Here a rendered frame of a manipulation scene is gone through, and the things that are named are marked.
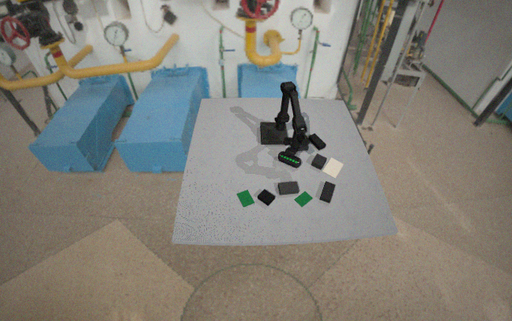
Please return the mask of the flat green rectangular card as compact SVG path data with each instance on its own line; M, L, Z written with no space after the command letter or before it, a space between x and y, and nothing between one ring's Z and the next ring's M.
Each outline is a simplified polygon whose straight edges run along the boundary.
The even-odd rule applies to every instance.
M237 196L239 197L239 200L241 201L243 207L249 206L250 204L254 203L254 200L250 196L248 190L238 193Z

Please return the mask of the cream flat square tile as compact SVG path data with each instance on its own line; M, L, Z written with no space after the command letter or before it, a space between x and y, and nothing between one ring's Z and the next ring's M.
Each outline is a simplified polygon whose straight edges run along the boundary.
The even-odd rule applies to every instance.
M329 160L328 164L324 167L322 172L326 173L336 179L337 174L339 173L339 171L342 168L343 168L343 164L331 157L331 159Z

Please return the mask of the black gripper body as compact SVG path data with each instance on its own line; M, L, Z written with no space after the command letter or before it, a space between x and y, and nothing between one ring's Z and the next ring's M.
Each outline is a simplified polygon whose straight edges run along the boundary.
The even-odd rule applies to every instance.
M288 155L291 155L291 156L295 156L295 153L296 153L296 150L298 149L298 147L300 146L300 143L297 139L294 139L293 137L291 138L292 140L292 144L290 144L292 147L288 147L286 150L285 150L285 153L287 153Z

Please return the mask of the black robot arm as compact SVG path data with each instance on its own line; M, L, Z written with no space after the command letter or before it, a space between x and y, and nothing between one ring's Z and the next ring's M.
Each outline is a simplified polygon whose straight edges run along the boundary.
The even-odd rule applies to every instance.
M299 99L298 92L296 91L296 85L290 82L282 82L280 85L280 90L283 93L280 111L278 112L278 116L275 118L276 129L285 130L284 123L289 121L288 114L288 105L291 99L292 103L292 128L294 130L292 137L297 139L302 146L307 146L310 144L310 139L305 135L307 133L307 126L304 121L304 117L301 116L300 108L299 108ZM294 92L293 92L294 91ZM301 129L305 130L301 130ZM284 144L290 145L292 144L291 137L284 138Z

